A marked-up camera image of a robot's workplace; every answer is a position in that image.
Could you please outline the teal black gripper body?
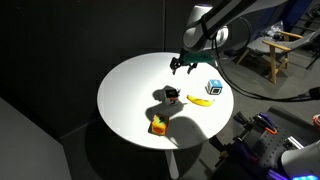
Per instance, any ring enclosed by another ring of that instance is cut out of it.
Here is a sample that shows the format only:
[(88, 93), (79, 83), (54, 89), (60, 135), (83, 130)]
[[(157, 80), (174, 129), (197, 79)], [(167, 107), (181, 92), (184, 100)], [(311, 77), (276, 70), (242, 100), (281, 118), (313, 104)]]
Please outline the teal black gripper body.
[(208, 63), (213, 60), (213, 57), (208, 53), (184, 53), (178, 58), (173, 57), (170, 63), (171, 69), (178, 69), (181, 66), (187, 66), (194, 63)]

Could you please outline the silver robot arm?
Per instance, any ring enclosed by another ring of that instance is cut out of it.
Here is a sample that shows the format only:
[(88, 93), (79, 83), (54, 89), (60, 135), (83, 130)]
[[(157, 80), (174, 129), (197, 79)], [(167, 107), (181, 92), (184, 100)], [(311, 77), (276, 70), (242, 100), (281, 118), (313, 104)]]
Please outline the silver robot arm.
[(275, 7), (287, 0), (223, 0), (217, 6), (195, 5), (184, 30), (183, 48), (178, 58), (170, 63), (175, 73), (181, 66), (188, 66), (188, 73), (197, 67), (208, 41), (215, 42), (217, 32), (234, 19), (262, 9)]

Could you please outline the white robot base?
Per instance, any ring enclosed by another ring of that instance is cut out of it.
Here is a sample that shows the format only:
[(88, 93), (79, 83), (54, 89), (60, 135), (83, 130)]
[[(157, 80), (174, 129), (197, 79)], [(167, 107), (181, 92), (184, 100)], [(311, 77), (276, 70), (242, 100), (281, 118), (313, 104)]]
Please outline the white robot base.
[(287, 176), (294, 178), (313, 176), (320, 179), (320, 141), (302, 149), (288, 150), (281, 155), (281, 164)]

